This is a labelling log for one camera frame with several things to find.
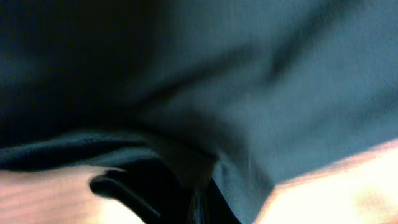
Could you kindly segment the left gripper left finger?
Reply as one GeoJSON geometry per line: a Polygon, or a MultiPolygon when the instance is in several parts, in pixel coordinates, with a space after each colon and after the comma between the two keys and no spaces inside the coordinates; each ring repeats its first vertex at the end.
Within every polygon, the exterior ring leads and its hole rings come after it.
{"type": "Polygon", "coordinates": [[[90,180],[90,190],[121,202],[148,224],[197,224],[193,191],[184,189],[159,160],[139,160],[90,180]]]}

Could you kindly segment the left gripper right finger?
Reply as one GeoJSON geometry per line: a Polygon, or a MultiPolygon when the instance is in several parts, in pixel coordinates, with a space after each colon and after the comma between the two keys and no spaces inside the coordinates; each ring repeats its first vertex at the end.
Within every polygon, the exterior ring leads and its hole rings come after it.
{"type": "Polygon", "coordinates": [[[206,204],[208,209],[208,223],[241,224],[213,179],[209,182],[206,190],[206,204]]]}

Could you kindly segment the black t-shirt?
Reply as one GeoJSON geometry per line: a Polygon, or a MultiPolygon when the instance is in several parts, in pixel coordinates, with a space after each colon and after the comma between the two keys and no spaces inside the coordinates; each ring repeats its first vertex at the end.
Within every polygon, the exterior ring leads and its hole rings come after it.
{"type": "Polygon", "coordinates": [[[2,1],[1,169],[157,159],[251,223],[397,137],[397,1],[2,1]]]}

